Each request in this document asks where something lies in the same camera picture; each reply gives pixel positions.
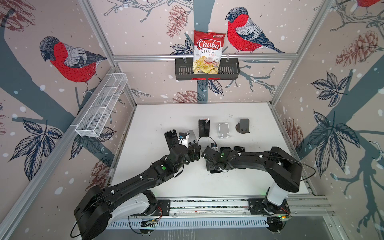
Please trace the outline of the black phone with label sticker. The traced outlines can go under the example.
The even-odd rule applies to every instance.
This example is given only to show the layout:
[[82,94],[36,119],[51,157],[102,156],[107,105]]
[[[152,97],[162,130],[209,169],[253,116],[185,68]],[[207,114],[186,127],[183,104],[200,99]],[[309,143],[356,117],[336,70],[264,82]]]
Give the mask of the black phone with label sticker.
[[237,152],[245,152],[246,151],[245,147],[240,147],[240,146],[235,146],[234,150]]

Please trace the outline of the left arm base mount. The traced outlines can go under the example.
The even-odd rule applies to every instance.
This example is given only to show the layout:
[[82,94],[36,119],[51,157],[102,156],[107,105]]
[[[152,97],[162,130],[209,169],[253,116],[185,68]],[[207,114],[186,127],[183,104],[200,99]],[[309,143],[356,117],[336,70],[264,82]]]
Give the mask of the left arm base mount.
[[144,209],[136,210],[133,217],[154,216],[163,217],[169,216],[171,209],[171,201],[168,199],[157,199],[151,190],[144,191],[143,197],[140,198],[141,203],[145,205]]

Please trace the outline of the purple-edged black phone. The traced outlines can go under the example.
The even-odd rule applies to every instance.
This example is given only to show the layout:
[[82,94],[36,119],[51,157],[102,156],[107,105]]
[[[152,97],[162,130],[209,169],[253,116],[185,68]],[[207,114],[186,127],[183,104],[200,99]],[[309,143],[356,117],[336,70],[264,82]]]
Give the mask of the purple-edged black phone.
[[210,136],[210,119],[199,119],[199,137],[208,138]]

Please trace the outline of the green-edged black phone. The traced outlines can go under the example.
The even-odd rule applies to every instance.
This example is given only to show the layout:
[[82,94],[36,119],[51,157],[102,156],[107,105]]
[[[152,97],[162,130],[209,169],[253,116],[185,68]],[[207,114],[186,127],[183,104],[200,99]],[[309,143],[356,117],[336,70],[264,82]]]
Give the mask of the green-edged black phone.
[[229,150],[231,150],[231,148],[230,147],[221,147],[220,148],[221,153],[223,153],[224,151],[227,151],[227,150],[229,151]]

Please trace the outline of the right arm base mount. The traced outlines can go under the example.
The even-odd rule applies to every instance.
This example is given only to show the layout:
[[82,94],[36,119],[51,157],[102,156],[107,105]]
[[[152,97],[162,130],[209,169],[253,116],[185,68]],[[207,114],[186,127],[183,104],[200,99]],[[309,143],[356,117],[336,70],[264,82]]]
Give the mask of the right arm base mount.
[[291,211],[286,199],[280,206],[276,206],[264,199],[248,199],[249,208],[251,215],[290,215]]

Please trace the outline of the blue-edged phone with sticker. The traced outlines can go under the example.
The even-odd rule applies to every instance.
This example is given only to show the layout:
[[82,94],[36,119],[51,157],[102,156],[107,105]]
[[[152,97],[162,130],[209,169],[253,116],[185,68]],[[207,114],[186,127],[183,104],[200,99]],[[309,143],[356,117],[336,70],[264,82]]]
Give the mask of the blue-edged phone with sticker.
[[164,133],[164,136],[169,150],[171,150],[173,147],[180,143],[176,130],[167,131]]

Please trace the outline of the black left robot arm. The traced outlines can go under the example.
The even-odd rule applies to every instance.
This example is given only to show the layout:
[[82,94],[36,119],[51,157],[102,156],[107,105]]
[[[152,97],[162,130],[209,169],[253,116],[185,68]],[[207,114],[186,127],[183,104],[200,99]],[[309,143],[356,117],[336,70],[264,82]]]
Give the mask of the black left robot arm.
[[152,213],[157,199],[151,189],[176,178],[185,165],[198,161],[200,150],[199,144],[175,145],[168,155],[137,176],[103,189],[98,185],[91,187],[74,210],[79,236],[83,240],[92,240],[100,235],[118,208],[127,209],[133,215]]

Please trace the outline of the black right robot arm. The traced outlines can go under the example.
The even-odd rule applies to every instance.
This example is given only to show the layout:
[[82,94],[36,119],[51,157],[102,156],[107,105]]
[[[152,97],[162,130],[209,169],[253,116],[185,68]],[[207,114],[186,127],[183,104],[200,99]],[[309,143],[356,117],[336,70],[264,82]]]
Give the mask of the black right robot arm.
[[267,192],[267,201],[281,206],[290,193],[300,190],[303,164],[279,147],[264,152],[239,152],[224,149],[221,152],[210,147],[201,154],[213,171],[222,172],[234,169],[253,169],[267,172],[274,183]]

